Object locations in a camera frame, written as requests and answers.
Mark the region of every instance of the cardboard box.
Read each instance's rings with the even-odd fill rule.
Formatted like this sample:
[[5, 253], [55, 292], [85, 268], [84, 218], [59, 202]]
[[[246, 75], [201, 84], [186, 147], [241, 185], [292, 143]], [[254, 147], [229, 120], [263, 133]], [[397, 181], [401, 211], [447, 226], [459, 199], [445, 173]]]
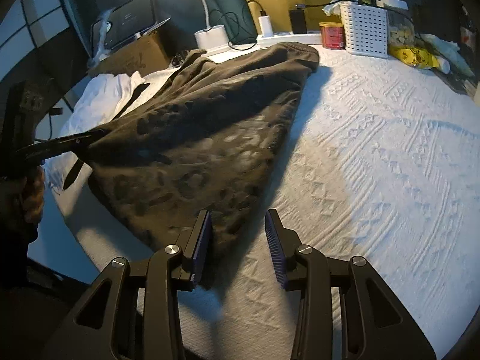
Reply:
[[92, 78], [102, 73], [114, 75], [125, 73], [131, 76], [139, 71], [144, 77], [168, 68], [169, 64], [170, 58], [165, 53], [158, 30], [155, 30], [122, 47], [101, 61], [98, 66], [89, 69], [88, 75]]

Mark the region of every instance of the plastic jar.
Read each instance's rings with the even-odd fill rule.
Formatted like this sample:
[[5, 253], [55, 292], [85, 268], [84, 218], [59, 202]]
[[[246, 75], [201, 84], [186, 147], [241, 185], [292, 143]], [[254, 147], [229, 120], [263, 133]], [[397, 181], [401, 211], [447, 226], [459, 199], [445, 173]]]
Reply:
[[410, 20], [409, 7], [402, 0], [380, 0], [387, 10], [388, 44], [392, 47], [409, 48], [415, 45], [415, 29]]
[[326, 49], [340, 50], [345, 47], [343, 24], [324, 21], [320, 23], [322, 45]]

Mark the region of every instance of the brown blanket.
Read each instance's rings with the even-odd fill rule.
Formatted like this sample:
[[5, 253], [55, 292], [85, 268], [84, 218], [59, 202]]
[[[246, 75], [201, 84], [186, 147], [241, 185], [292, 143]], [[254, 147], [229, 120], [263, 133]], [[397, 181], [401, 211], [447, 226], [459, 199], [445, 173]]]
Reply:
[[213, 257], [239, 236], [287, 134], [318, 52], [280, 43], [216, 64], [192, 52], [147, 103], [80, 155], [94, 193], [156, 251], [212, 211]]

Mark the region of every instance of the white lamp arm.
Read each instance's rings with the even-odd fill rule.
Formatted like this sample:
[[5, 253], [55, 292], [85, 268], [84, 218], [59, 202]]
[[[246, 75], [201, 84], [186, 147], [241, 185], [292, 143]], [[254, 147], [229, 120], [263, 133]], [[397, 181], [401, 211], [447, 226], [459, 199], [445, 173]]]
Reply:
[[207, 7], [207, 3], [205, 2], [205, 0], [201, 0], [202, 1], [202, 4], [203, 4], [203, 9], [205, 10], [205, 23], [206, 23], [206, 30], [209, 30], [210, 29], [210, 16], [208, 15], [208, 7]]

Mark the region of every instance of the black strap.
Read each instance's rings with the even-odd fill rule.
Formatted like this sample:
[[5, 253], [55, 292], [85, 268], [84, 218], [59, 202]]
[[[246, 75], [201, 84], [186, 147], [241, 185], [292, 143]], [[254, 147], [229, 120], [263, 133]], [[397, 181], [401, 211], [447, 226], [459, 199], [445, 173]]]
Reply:
[[[146, 84], [140, 84], [137, 86], [131, 95], [131, 98], [128, 100], [128, 102], [123, 106], [123, 108], [113, 117], [112, 120], [118, 119], [122, 114], [130, 107], [135, 100], [137, 100], [142, 92], [148, 88], [150, 83]], [[68, 172], [65, 181], [63, 183], [63, 190], [66, 190], [70, 185], [75, 183], [75, 180], [77, 179], [78, 175], [80, 174], [80, 171], [82, 170], [84, 162], [80, 159], [78, 159], [75, 164], [73, 165], [72, 169]]]

